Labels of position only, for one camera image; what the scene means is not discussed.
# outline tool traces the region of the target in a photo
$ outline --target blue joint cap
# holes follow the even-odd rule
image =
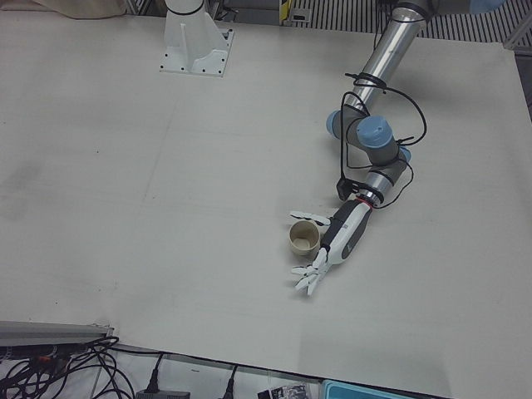
[[[363,146],[377,150],[393,140],[393,133],[382,116],[368,116],[358,124],[357,137]]]
[[[412,159],[412,153],[410,152],[410,150],[408,150],[406,147],[399,147],[399,149],[402,151],[402,154],[405,156],[406,162],[410,162],[410,160]]]
[[[328,131],[333,137],[336,137],[337,139],[339,139],[340,137],[334,134],[333,122],[334,122],[334,117],[336,116],[336,114],[337,114],[338,112],[340,112],[340,111],[336,110],[336,111],[331,112],[331,115],[329,115],[329,116],[327,117],[327,121],[325,122],[325,126],[327,127],[327,131]]]

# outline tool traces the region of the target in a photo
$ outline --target black cable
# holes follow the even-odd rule
[[[410,169],[410,180],[408,180],[408,183],[406,183],[405,185],[402,186],[402,188],[399,190],[399,194],[396,195],[396,198],[394,198],[392,201],[388,202],[385,205],[373,206],[373,208],[375,208],[375,209],[387,208],[391,204],[395,203],[397,200],[399,200],[399,197],[401,196],[401,194],[405,190],[405,188],[408,187],[411,184],[412,181],[414,181],[414,170],[411,167],[411,165],[407,161],[402,160],[401,158],[397,158],[397,160],[400,161],[400,162],[404,162],[405,165],[408,167],[408,169]]]
[[[159,365],[160,361],[163,360],[164,355],[164,353],[159,355],[159,359],[157,360],[154,369],[151,371],[150,382],[148,382],[148,387],[146,387],[144,393],[157,393],[159,391]]]
[[[19,362],[8,371],[5,378],[0,380],[0,397],[7,398],[8,392],[16,390],[11,395],[12,399],[14,397],[21,397],[22,399],[40,399],[51,385],[62,380],[59,389],[52,397],[52,399],[56,399],[61,394],[67,383],[68,377],[72,373],[90,368],[103,368],[109,376],[110,381],[96,394],[96,397],[102,397],[109,393],[114,393],[118,398],[133,399],[135,397],[135,391],[131,382],[125,373],[118,369],[116,359],[107,352],[117,342],[118,337],[104,337],[87,343],[87,352],[71,356],[70,361],[64,368],[63,372],[57,370],[57,362],[60,361],[62,357],[52,357],[52,363],[49,363],[50,361],[42,362],[39,358],[35,358],[31,361]],[[98,361],[97,364],[87,364],[88,362],[95,360]],[[22,369],[18,370],[17,373],[14,373],[14,375],[11,376],[11,374],[20,366],[23,366]],[[131,393],[119,388],[116,376],[120,376],[126,381]]]
[[[391,91],[393,93],[396,93],[396,94],[406,98],[414,106],[414,108],[416,109],[417,113],[419,114],[419,116],[421,118],[421,123],[423,124],[423,132],[413,142],[406,143],[405,141],[411,140],[411,137],[407,137],[405,139],[398,140],[397,142],[399,144],[401,144],[403,146],[415,145],[415,144],[419,143],[421,140],[423,140],[425,138],[425,135],[426,135],[426,132],[427,132],[427,123],[426,123],[425,114],[423,113],[423,110],[421,109],[421,107],[417,104],[417,102],[412,97],[408,96],[404,91],[400,91],[400,90],[394,89],[393,87],[387,86],[386,83],[384,83],[384,82],[382,84],[373,83],[373,84],[370,85],[370,84],[367,84],[367,83],[358,82],[358,80],[360,80],[360,79],[366,80],[365,77],[360,77],[357,74],[346,74],[346,75],[352,77],[355,80],[353,82],[354,86],[357,86],[357,87],[371,87],[371,88],[379,89],[379,90],[382,90],[382,92],[384,94],[386,94],[386,91]]]
[[[225,388],[225,394],[223,399],[233,399],[233,392],[234,392],[234,374],[236,373],[236,369],[238,368],[238,365],[234,365],[233,372],[231,373],[230,379],[227,381],[227,387]]]

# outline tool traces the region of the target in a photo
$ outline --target robotic arm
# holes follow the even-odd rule
[[[381,40],[355,79],[354,88],[346,93],[342,109],[333,112],[327,120],[329,132],[338,139],[347,140],[366,152],[371,169],[364,182],[348,179],[342,172],[337,183],[340,209],[323,222],[323,217],[292,212],[296,219],[313,219],[320,225],[328,225],[322,237],[320,249],[312,264],[306,268],[292,269],[300,277],[296,289],[307,289],[311,295],[334,264],[347,259],[362,237],[372,211],[382,207],[384,199],[402,172],[409,167],[410,151],[396,141],[392,129],[382,116],[369,116],[369,109],[386,82],[401,62],[414,37],[436,14],[461,12],[486,12],[497,8],[504,0],[399,0],[392,10],[389,23]]]

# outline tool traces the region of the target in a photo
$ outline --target fabric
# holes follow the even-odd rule
[[[35,2],[76,19],[106,18],[126,13],[124,0],[35,0]]]

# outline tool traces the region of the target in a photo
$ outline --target robotic hand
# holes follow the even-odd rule
[[[366,151],[373,167],[365,183],[357,184],[356,198],[344,202],[331,218],[296,211],[290,213],[296,219],[313,220],[317,225],[328,227],[312,264],[292,269],[292,273],[301,276],[296,289],[306,288],[308,295],[312,295],[332,265],[342,263],[355,249],[373,208],[382,203],[385,193],[410,160],[410,152],[396,143],[392,129],[381,116],[369,116],[358,125],[357,143]],[[340,198],[346,200],[349,197],[353,184],[353,180],[340,179],[337,185]]]

